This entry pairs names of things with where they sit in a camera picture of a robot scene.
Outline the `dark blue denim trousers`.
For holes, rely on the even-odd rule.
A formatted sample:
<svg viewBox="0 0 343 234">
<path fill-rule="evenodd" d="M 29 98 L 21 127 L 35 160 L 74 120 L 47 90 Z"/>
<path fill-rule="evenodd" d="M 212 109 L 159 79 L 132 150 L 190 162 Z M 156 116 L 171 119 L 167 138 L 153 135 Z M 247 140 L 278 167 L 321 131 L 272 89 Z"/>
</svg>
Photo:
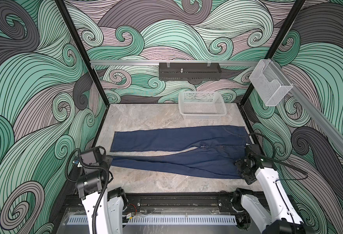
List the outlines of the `dark blue denim trousers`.
<svg viewBox="0 0 343 234">
<path fill-rule="evenodd" d="M 115 132 L 110 151 L 168 152 L 165 156 L 114 156 L 112 165 L 215 179 L 239 179 L 248 133 L 231 125 Z"/>
</svg>

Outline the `white perforated plastic basket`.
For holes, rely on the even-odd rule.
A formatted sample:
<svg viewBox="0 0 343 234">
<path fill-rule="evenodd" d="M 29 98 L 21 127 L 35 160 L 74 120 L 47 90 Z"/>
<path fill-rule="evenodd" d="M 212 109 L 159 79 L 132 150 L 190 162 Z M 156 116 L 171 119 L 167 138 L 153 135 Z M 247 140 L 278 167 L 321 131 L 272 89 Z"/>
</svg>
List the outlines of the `white perforated plastic basket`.
<svg viewBox="0 0 343 234">
<path fill-rule="evenodd" d="M 227 115 L 227 108 L 219 92 L 181 92 L 179 112 L 185 120 L 218 120 Z"/>
</svg>

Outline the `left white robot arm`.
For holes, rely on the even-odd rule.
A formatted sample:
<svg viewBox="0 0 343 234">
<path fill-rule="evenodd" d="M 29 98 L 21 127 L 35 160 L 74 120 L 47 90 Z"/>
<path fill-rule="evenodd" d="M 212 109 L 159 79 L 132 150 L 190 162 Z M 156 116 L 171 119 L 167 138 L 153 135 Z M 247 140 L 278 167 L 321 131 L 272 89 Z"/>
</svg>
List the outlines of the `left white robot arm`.
<svg viewBox="0 0 343 234">
<path fill-rule="evenodd" d="M 76 189 L 84 206 L 89 232 L 91 234 L 122 234 L 123 209 L 126 195 L 122 188 L 108 191 L 114 179 L 105 163 L 89 165 L 79 157 L 79 163 L 86 170 L 76 181 Z"/>
</svg>

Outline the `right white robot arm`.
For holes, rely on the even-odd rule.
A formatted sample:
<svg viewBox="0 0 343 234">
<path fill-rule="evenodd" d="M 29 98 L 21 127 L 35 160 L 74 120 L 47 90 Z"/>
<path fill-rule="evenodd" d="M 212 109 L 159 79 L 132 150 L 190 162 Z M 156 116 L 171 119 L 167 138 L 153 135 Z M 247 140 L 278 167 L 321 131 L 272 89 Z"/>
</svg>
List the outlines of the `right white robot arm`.
<svg viewBox="0 0 343 234">
<path fill-rule="evenodd" d="M 255 153 L 249 154 L 235 162 L 235 166 L 248 185 L 256 181 L 260 183 L 269 208 L 261 204 L 254 191 L 236 189 L 232 199 L 234 209 L 246 211 L 263 234 L 314 234 L 314 229 L 302 220 L 287 196 L 277 164 L 301 173 L 304 176 L 302 180 L 308 178 L 307 172 L 290 164 Z"/>
</svg>

